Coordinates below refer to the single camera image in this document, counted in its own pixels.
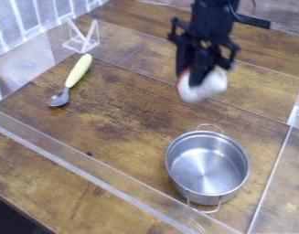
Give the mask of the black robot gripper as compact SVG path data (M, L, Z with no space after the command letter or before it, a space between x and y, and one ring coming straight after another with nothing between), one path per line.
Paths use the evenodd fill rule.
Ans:
M240 46L230 39L240 0L194 0L192 21L173 17L167 39L177 45L177 75L192 69L190 86L197 87L216 65L230 69ZM206 41L208 49L200 44Z

